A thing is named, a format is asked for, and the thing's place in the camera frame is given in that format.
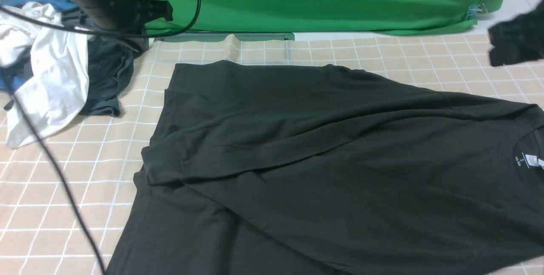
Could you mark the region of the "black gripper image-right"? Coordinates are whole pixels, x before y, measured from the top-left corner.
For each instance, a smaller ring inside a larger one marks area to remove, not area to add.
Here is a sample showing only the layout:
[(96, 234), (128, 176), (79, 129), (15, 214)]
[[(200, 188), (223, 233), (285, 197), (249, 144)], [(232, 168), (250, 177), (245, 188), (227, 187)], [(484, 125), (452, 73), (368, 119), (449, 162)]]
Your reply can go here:
[(488, 30), (492, 67), (542, 60), (544, 57), (544, 0), (524, 14), (502, 21)]

